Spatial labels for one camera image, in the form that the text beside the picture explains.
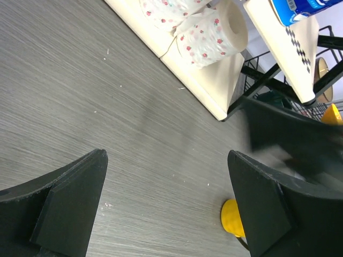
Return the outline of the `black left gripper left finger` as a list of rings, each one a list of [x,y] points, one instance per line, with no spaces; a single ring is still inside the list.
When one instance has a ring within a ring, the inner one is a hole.
[[[1,256],[85,256],[108,166],[95,149],[1,190]]]

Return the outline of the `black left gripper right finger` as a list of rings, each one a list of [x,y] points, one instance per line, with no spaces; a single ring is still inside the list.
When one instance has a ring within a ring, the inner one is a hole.
[[[342,256],[342,193],[231,150],[228,170],[251,256]]]

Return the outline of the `floral print paper roll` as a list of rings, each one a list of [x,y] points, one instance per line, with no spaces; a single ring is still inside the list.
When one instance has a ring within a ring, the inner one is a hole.
[[[174,35],[181,57],[196,69],[238,54],[248,44],[244,16],[233,1],[220,1],[191,15]]]

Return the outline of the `blue paper roll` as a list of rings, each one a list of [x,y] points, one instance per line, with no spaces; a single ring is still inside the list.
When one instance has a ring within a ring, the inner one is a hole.
[[[341,2],[342,0],[271,0],[280,23],[286,27]]]

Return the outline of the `white paper towel roll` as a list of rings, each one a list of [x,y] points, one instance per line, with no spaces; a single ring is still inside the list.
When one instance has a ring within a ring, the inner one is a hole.
[[[204,8],[209,0],[143,0],[140,7],[147,20],[165,32],[173,31],[188,16]]]

